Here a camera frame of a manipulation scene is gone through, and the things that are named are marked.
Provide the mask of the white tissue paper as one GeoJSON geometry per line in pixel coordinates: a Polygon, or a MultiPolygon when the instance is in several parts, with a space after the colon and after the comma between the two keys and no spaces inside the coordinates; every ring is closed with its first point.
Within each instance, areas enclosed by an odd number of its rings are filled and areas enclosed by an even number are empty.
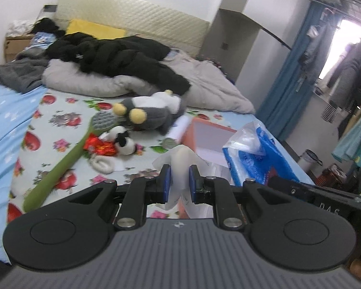
{"type": "Polygon", "coordinates": [[[168,201],[161,208],[166,211],[172,210],[181,201],[185,212],[190,218],[211,217],[213,214],[211,206],[192,202],[189,169],[191,165],[196,165],[201,176],[211,176],[214,174],[213,166],[185,145],[178,145],[170,149],[152,163],[157,170],[161,170],[165,164],[171,167],[172,183],[169,188],[168,201]]]}

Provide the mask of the white fluffy scrunchie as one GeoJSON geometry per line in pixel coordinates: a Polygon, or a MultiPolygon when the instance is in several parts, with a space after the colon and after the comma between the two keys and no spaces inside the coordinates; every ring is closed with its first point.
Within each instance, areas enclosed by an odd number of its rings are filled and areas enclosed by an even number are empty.
{"type": "Polygon", "coordinates": [[[90,165],[95,171],[102,174],[111,174],[115,169],[114,158],[103,155],[91,156],[90,165]]]}

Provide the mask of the small panda plush toy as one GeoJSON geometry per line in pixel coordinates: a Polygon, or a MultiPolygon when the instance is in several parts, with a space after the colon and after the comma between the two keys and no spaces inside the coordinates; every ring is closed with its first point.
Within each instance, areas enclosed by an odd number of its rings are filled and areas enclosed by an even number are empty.
{"type": "Polygon", "coordinates": [[[132,155],[136,152],[136,143],[130,137],[129,131],[123,126],[113,127],[106,137],[108,142],[111,142],[118,155],[132,155]]]}

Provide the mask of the blue red plastic bag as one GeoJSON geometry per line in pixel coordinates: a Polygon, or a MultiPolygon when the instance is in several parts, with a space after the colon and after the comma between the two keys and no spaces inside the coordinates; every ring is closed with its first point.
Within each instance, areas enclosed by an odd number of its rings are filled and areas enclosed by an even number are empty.
{"type": "Polygon", "coordinates": [[[222,148],[233,183],[241,187],[246,179],[266,185],[270,178],[279,176],[297,182],[293,172],[260,123],[250,122],[229,138],[222,148]]]}

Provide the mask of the red foil wrapper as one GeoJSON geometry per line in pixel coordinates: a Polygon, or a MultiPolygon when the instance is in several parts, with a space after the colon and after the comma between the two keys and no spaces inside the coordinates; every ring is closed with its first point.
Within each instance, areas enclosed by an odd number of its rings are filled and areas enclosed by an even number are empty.
{"type": "Polygon", "coordinates": [[[85,140],[83,149],[93,155],[103,155],[111,157],[118,154],[114,143],[102,141],[93,133],[90,133],[85,140]]]}

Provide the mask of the small trash bin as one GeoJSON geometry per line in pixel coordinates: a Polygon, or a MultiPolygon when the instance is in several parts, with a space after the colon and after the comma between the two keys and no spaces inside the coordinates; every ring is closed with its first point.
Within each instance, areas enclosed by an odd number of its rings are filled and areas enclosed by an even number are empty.
{"type": "Polygon", "coordinates": [[[313,166],[323,166],[322,161],[318,158],[317,154],[310,149],[306,149],[299,157],[297,164],[306,173],[311,170],[313,166]]]}

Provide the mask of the pink cardboard box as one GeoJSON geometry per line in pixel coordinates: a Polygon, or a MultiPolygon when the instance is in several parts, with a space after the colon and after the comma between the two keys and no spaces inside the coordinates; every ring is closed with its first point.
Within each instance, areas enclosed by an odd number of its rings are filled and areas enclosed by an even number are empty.
{"type": "MultiPolygon", "coordinates": [[[[213,166],[211,176],[232,180],[222,148],[234,135],[235,130],[195,118],[185,133],[182,144],[213,166]]],[[[180,218],[190,218],[184,210],[182,202],[178,202],[180,218]]]]}

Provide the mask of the white spray can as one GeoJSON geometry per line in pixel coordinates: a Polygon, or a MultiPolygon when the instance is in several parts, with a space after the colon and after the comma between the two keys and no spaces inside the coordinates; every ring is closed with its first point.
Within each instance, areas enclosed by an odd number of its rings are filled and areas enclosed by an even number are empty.
{"type": "Polygon", "coordinates": [[[161,145],[165,149],[172,149],[181,143],[182,137],[191,123],[189,116],[180,116],[169,129],[161,145]]]}

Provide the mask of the green massage hammer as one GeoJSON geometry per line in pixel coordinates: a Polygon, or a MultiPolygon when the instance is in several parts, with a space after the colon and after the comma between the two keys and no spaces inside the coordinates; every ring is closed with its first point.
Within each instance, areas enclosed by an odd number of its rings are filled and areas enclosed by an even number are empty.
{"type": "Polygon", "coordinates": [[[41,207],[59,179],[80,159],[84,152],[84,144],[91,134],[100,136],[118,125],[118,117],[111,111],[100,111],[90,120],[84,136],[43,179],[30,191],[24,199],[23,210],[30,212],[41,207]]]}

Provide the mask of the grey penguin plush toy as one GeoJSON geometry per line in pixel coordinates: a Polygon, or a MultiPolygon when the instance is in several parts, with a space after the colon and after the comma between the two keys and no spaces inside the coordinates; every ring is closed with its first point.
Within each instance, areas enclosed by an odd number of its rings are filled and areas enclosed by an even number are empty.
{"type": "Polygon", "coordinates": [[[136,131],[168,133],[175,121],[186,111],[184,99],[171,90],[151,96],[129,97],[113,105],[116,116],[136,131]]]}

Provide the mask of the grey duvet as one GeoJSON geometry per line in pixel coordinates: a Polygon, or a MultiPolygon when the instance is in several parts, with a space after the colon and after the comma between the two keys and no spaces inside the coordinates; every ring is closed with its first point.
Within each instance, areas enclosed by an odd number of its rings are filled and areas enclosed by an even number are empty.
{"type": "Polygon", "coordinates": [[[84,73],[74,62],[52,59],[42,82],[50,89],[100,98],[119,97],[130,92],[152,95],[168,89],[181,96],[190,107],[255,112],[253,104],[210,61],[198,61],[180,49],[172,49],[156,66],[160,71],[152,76],[145,71],[135,76],[110,78],[94,72],[84,73]]]}

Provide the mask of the blue curtain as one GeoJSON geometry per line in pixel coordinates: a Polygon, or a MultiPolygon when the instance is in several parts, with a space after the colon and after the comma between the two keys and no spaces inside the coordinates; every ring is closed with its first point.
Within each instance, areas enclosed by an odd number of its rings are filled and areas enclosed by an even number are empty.
{"type": "Polygon", "coordinates": [[[291,134],[312,96],[340,16],[312,2],[291,52],[256,116],[279,141],[291,134]]]}

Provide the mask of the hanging clothes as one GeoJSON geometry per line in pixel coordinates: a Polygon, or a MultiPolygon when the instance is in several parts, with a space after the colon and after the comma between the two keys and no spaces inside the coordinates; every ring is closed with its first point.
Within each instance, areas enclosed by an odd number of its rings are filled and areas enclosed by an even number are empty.
{"type": "Polygon", "coordinates": [[[332,123],[339,113],[347,113],[337,128],[333,158],[339,162],[353,160],[361,166],[361,36],[358,42],[345,47],[315,90],[327,98],[321,113],[323,121],[332,123]]]}

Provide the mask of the black jacket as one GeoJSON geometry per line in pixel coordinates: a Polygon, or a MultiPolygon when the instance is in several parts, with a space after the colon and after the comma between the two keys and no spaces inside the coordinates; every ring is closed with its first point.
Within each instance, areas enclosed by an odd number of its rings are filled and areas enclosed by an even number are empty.
{"type": "Polygon", "coordinates": [[[161,91],[171,90],[184,95],[191,87],[185,77],[161,62],[170,53],[170,47],[137,35],[112,40],[96,39],[84,33],[63,35],[63,30],[50,19],[42,19],[33,31],[48,28],[57,40],[46,49],[49,59],[77,64],[86,74],[95,72],[110,78],[133,76],[161,91]]]}

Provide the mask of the light blue star sheet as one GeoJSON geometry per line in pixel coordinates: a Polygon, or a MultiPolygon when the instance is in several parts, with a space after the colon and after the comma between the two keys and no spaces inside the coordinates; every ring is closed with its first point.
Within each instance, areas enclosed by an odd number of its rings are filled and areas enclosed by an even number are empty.
{"type": "Polygon", "coordinates": [[[7,224],[7,207],[15,162],[30,120],[47,89],[39,86],[27,93],[18,93],[0,85],[0,261],[9,259],[2,244],[7,224]]]}

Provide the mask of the cream padded headboard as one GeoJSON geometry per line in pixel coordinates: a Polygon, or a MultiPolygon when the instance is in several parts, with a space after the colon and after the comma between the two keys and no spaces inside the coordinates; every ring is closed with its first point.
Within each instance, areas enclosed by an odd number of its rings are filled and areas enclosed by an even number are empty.
{"type": "Polygon", "coordinates": [[[210,23],[143,0],[58,0],[55,21],[66,29],[80,19],[141,35],[198,55],[210,23]]]}

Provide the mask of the yellow pillow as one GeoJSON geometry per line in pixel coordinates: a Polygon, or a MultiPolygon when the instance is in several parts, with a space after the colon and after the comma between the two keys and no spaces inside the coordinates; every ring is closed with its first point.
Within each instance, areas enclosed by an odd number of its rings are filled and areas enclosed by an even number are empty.
{"type": "Polygon", "coordinates": [[[124,29],[105,26],[86,20],[72,19],[66,29],[66,34],[84,33],[96,39],[117,39],[126,36],[127,32],[124,29]]]}

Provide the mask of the dark grey blanket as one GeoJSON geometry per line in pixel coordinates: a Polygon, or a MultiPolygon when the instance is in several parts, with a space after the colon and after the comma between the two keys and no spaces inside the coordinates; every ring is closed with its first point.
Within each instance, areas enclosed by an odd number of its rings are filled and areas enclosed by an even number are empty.
{"type": "Polygon", "coordinates": [[[27,93],[42,85],[49,58],[42,48],[28,48],[16,58],[0,65],[0,85],[18,93],[27,93]]]}

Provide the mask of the grey wardrobe cabinet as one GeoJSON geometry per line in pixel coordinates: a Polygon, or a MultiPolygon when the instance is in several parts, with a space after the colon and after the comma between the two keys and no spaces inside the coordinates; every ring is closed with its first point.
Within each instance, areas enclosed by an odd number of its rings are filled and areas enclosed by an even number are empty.
{"type": "Polygon", "coordinates": [[[291,52],[309,0],[222,0],[201,47],[255,108],[291,52]]]}

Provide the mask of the cardboard box nightstand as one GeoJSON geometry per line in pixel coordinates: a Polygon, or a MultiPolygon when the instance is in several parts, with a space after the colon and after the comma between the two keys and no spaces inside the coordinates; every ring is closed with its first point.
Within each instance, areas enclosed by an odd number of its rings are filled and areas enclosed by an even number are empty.
{"type": "Polygon", "coordinates": [[[29,46],[34,35],[22,35],[19,37],[6,37],[4,41],[5,62],[13,61],[18,53],[29,46]]]}

